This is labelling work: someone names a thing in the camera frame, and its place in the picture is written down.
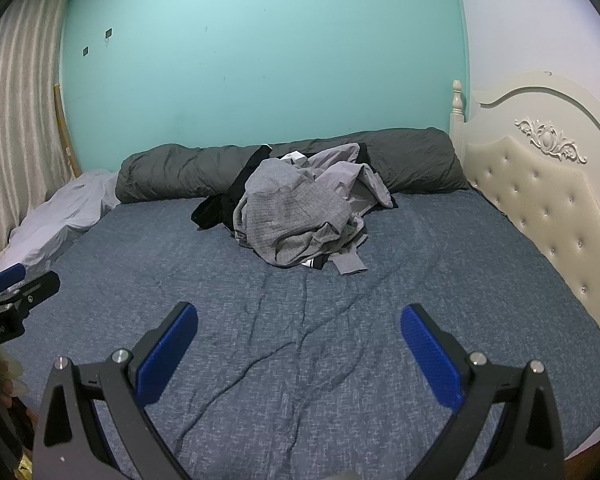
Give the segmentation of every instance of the white sheet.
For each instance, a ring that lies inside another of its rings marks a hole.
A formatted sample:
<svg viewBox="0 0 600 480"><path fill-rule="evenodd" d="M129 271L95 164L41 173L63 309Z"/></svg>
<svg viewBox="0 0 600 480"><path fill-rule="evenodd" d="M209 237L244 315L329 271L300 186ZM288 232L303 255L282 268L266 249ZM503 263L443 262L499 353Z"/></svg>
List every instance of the white sheet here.
<svg viewBox="0 0 600 480"><path fill-rule="evenodd" d="M83 173L27 214L0 252L0 271L21 263L30 280L49 270L58 256L120 203L117 177L106 170Z"/></svg>

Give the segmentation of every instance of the wall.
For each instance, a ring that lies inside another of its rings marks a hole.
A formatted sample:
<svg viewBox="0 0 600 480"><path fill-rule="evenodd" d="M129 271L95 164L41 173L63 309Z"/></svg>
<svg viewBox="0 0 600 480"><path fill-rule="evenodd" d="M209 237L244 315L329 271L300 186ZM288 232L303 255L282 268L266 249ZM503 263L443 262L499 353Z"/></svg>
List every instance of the wall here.
<svg viewBox="0 0 600 480"><path fill-rule="evenodd" d="M472 88L549 70L600 99L600 16L589 0L462 0ZM477 107L470 106L470 116Z"/></svg>
<svg viewBox="0 0 600 480"><path fill-rule="evenodd" d="M459 0L70 0L62 46L83 170L165 142L448 130L466 69Z"/></svg>

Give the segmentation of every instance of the bed post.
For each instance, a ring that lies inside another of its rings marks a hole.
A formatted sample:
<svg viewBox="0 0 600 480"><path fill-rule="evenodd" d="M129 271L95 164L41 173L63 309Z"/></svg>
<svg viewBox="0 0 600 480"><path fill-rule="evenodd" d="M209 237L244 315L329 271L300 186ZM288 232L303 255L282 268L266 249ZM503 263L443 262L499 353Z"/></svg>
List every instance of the bed post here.
<svg viewBox="0 0 600 480"><path fill-rule="evenodd" d="M456 150L456 156L460 164L464 163L464 137L462 126L464 125L464 114L462 113L462 83L456 79L452 85L454 98L451 101L451 116L449 121L449 137Z"/></svg>

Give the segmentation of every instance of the mattress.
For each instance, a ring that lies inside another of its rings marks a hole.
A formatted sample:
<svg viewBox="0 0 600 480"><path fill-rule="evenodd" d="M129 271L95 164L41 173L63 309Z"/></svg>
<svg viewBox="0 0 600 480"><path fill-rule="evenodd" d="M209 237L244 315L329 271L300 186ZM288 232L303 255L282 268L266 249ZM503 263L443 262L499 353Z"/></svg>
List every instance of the mattress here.
<svg viewBox="0 0 600 480"><path fill-rule="evenodd" d="M200 199L120 205L58 261L58 294L7 347L39 404L53 359L131 348L180 300L198 335L147 408L197 479L320 479L353 470L404 479L450 416L400 336L420 302L468 350L498 364L545 363L565 455L600 425L600 330L533 243L473 190L396 194L365 217L368 271L279 269L219 226L190 221ZM133 469L106 410L114 453ZM496 427L494 408L462 477Z"/></svg>

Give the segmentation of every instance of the white bed frame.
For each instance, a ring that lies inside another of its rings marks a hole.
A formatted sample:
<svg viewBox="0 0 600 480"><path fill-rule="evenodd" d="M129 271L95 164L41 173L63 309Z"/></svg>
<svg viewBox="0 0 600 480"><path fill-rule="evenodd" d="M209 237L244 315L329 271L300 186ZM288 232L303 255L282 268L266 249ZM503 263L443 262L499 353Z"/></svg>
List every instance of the white bed frame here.
<svg viewBox="0 0 600 480"><path fill-rule="evenodd" d="M472 92L478 109L465 122L459 81L453 90L449 135L467 179L600 326L600 101L567 78L525 72ZM599 440L600 427L571 456Z"/></svg>

